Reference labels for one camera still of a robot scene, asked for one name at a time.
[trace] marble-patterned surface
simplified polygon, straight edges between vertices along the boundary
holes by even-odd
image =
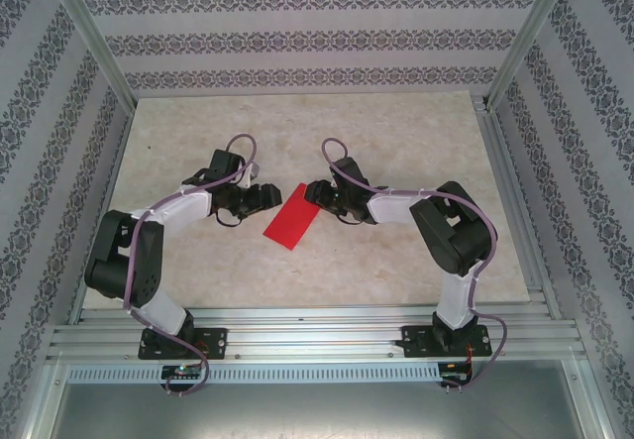
[[[143,99],[111,207],[131,210],[172,193],[240,132],[258,140],[258,182],[275,183],[284,199],[299,182],[329,178],[320,152],[329,136],[346,142],[373,185],[458,181],[499,233],[476,299],[528,299],[466,92]],[[235,149],[247,157],[251,148],[241,141]],[[262,235],[278,209],[236,229],[212,218],[189,226],[165,246],[161,285],[192,307],[438,301],[441,271],[416,227],[345,226],[320,212],[291,252]],[[119,303],[90,291],[84,305]]]

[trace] red rectangle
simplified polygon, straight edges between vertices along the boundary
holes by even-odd
[[[319,212],[319,206],[304,199],[305,191],[306,185],[300,183],[264,231],[269,239],[291,251]]]

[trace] black mounting bracket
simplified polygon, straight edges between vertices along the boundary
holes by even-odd
[[[224,360],[227,329],[194,328],[193,339],[188,343],[205,353],[207,360]],[[141,335],[139,360],[198,360],[198,356],[146,328]]]
[[[469,347],[473,357],[490,357],[492,354],[488,330],[484,325],[475,325],[469,335],[449,347],[438,341],[436,329],[433,325],[406,325],[400,329],[402,340],[395,344],[403,349],[405,358],[465,357]]]

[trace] patterned wallpaper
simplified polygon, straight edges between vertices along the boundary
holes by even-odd
[[[558,0],[498,107],[547,269],[634,437],[634,0]]]
[[[140,97],[469,89],[535,0],[84,0]]]
[[[128,117],[58,0],[0,0],[0,438],[69,314]]]

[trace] robotic arm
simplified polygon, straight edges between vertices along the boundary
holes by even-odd
[[[281,194],[276,186],[251,184],[259,171],[255,164],[247,166],[238,182],[225,182],[205,190],[188,192],[189,188],[230,176],[245,163],[239,155],[216,150],[209,167],[200,169],[182,183],[178,189],[182,196],[152,210],[139,232],[131,308],[149,324],[189,344],[196,343],[198,337],[204,334],[200,330],[204,329],[194,328],[191,314],[160,288],[163,243],[195,221],[213,215],[218,217],[220,209],[228,210],[241,223],[259,211],[281,204]],[[106,213],[99,226],[84,276],[89,287],[109,298],[124,298],[130,260],[124,250],[130,247],[133,230],[147,211],[139,209],[124,213],[111,210]],[[139,355],[140,358],[172,359],[188,358],[190,352],[146,329]]]
[[[361,184],[369,185],[351,157],[334,162],[334,166]],[[472,210],[453,200],[420,194],[389,194],[387,187],[379,188],[387,193],[373,193],[332,168],[331,174],[334,183],[322,179],[307,186],[304,195],[307,201],[334,214],[345,224],[353,224],[344,219],[351,214],[357,221],[355,224],[399,223],[418,227],[432,258],[443,270],[441,299],[432,320],[433,338],[447,354],[464,352],[464,345],[477,325],[477,317],[469,307],[473,274],[491,249],[485,224]],[[436,191],[474,203],[455,181],[448,181]],[[420,346],[420,350],[433,350],[433,346],[423,347]]]

